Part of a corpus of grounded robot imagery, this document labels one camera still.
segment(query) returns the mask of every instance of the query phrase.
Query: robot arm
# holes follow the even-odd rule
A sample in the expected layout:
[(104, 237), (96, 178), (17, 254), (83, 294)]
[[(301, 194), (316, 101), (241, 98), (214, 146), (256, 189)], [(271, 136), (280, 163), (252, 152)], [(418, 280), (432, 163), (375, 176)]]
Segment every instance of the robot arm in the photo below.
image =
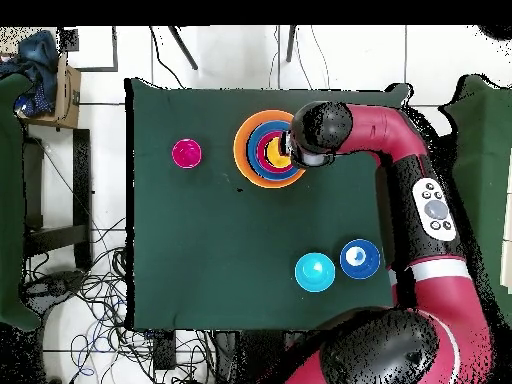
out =
[[(428, 372), (417, 374), (415, 383), (485, 381), (491, 363), (489, 328), (445, 193), (426, 144), (409, 118), (381, 106), (314, 102), (297, 112), (280, 139), (281, 154), (302, 168), (361, 151), (377, 162), (379, 220), (394, 304), (408, 311), (409, 321), (426, 318), (436, 335), (432, 363)], [(407, 325), (413, 328), (416, 324), (411, 322)], [(311, 370), (321, 363), (317, 352), (289, 383), (304, 382), (301, 372), (311, 366), (307, 372), (312, 376)], [(313, 380), (322, 379), (315, 374)]]

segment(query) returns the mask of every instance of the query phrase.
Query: cardboard box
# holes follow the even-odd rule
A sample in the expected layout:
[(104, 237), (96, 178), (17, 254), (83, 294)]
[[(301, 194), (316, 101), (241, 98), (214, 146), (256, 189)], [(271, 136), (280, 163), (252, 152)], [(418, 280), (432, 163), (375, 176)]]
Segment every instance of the cardboard box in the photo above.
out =
[[(50, 27), (0, 27), (0, 55), (13, 56), (18, 53), (18, 43), (40, 31), (48, 29), (55, 37), (55, 29)], [(67, 65), (67, 53), (62, 53), (57, 67), (57, 97), (55, 111), (34, 118), (27, 118), (22, 112), (18, 116), (30, 125), (44, 125), (58, 128), (77, 128), (80, 104), (81, 73)]]
[(80, 111), (80, 71), (67, 64), (67, 53), (62, 53), (57, 69), (57, 98), (55, 111), (34, 118), (27, 118), (22, 112), (18, 116), (30, 125), (43, 125), (58, 128), (77, 128)]

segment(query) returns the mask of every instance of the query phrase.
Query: table surface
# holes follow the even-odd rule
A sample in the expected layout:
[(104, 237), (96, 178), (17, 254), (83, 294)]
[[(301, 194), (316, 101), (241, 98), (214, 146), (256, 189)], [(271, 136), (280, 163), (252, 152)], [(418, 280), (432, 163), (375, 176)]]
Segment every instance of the table surface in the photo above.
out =
[(482, 253), (486, 277), (478, 279), (488, 281), (490, 294), (512, 326), (512, 295), (500, 285), (500, 274), (503, 279), (511, 278), (505, 264), (502, 269), (501, 256), (505, 254), (512, 91), (497, 89), (479, 75), (465, 77), (460, 87), (455, 101), (444, 108), (458, 129), (452, 174)]
[[(399, 107), (390, 92), (163, 90), (133, 79), (135, 316), (138, 329), (312, 329), (346, 310), (391, 305), (387, 273), (352, 280), (339, 266), (355, 238), (382, 242), (375, 162), (363, 153), (307, 170), (294, 184), (264, 189), (237, 169), (240, 125), (266, 109), (295, 113), (314, 100)], [(184, 170), (178, 140), (199, 142), (203, 159)], [(296, 261), (322, 252), (336, 264), (333, 285), (308, 293)]]

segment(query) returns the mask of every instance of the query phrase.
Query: tangled wires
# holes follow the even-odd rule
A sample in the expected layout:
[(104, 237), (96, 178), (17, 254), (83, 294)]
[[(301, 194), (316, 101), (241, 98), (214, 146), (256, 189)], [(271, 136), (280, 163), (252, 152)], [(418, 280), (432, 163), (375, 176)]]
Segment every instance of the tangled wires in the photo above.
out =
[[(109, 249), (96, 258), (94, 265), (109, 254), (112, 254), (110, 270), (104, 275), (87, 274), (77, 293), (77, 297), (86, 303), (95, 321), (85, 334), (75, 336), (71, 342), (71, 359), (77, 367), (77, 372), (68, 384), (74, 384), (80, 375), (95, 376), (97, 384), (104, 384), (108, 373), (113, 384), (117, 384), (113, 368), (120, 358), (136, 363), (153, 384), (213, 384), (217, 372), (211, 344), (215, 345), (215, 342), (213, 336), (204, 331), (196, 331), (196, 337), (187, 342), (177, 338), (179, 345), (176, 350), (179, 351), (184, 346), (188, 347), (189, 350), (185, 356), (189, 355), (189, 357), (178, 362), (174, 370), (160, 371), (163, 375), (157, 378), (157, 372), (152, 370), (153, 339), (148, 337), (147, 333), (133, 332), (124, 328), (126, 249), (124, 247)], [(76, 355), (76, 345), (79, 342), (82, 347)], [(94, 352), (113, 353), (113, 359), (101, 377), (91, 356)], [(88, 359), (92, 367), (86, 366)], [(198, 376), (199, 365), (202, 363), (206, 364), (204, 378)]]

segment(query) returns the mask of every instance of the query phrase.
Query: green cloth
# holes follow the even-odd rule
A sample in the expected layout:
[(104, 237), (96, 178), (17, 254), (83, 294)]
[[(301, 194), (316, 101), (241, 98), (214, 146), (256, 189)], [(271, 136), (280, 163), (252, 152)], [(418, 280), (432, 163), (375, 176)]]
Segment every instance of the green cloth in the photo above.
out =
[(479, 75), (461, 78), (451, 104), (457, 160), (453, 178), (464, 202), (496, 302), (512, 325), (512, 295), (500, 285), (507, 182), (512, 149), (512, 91)]
[(25, 200), (23, 196), (23, 133), (14, 102), (32, 86), (22, 75), (0, 80), (0, 322), (25, 331), (40, 320), (18, 296), (23, 270)]
[[(135, 317), (137, 329), (313, 329), (346, 310), (391, 305), (387, 272), (347, 277), (342, 247), (354, 238), (381, 251), (375, 161), (366, 154), (307, 170), (294, 184), (264, 189), (238, 170), (233, 140), (256, 112), (295, 113), (314, 100), (400, 107), (391, 92), (163, 90), (133, 79), (135, 155)], [(192, 138), (203, 159), (181, 169), (171, 159)], [(297, 260), (327, 254), (333, 285), (308, 293)]]

